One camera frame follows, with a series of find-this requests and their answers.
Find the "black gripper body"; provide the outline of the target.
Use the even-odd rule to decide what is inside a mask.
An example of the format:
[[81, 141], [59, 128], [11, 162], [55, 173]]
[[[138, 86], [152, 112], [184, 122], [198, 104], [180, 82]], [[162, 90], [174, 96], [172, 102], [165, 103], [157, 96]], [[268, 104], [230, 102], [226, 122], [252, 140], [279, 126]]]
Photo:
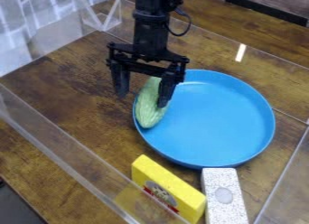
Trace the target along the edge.
[[164, 49], [158, 54], [141, 54], [134, 49], [133, 44], [107, 44], [109, 58], [106, 65], [110, 67], [111, 61], [122, 63], [129, 71], [138, 72], [158, 77], [166, 70], [181, 70], [185, 72], [190, 59], [177, 53]]

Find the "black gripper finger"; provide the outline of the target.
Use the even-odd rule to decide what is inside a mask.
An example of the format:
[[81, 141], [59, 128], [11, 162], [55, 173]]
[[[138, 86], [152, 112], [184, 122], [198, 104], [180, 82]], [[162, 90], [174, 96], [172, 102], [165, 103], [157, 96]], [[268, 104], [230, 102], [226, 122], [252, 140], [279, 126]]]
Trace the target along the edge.
[[119, 98], [125, 98], [130, 91], [130, 71], [127, 67], [117, 61], [111, 61], [110, 69], [115, 92]]
[[158, 75], [160, 88], [157, 106], [164, 108], [172, 100], [177, 85], [185, 80], [185, 72], [181, 70], [166, 70]]

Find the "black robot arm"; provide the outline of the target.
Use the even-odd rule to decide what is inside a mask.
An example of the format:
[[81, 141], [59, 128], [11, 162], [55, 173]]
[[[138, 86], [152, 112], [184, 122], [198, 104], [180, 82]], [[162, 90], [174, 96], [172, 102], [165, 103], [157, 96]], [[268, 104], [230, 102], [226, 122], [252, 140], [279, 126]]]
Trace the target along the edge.
[[[180, 9], [184, 0], [136, 0], [133, 44], [109, 43], [106, 65], [111, 70], [115, 92], [125, 97], [130, 90], [130, 74], [138, 72], [161, 78], [157, 106], [165, 107], [177, 85], [185, 80], [190, 59], [168, 49], [168, 36], [182, 36], [190, 30], [192, 18]], [[170, 13], [185, 16], [190, 25], [182, 33], [169, 27]]]

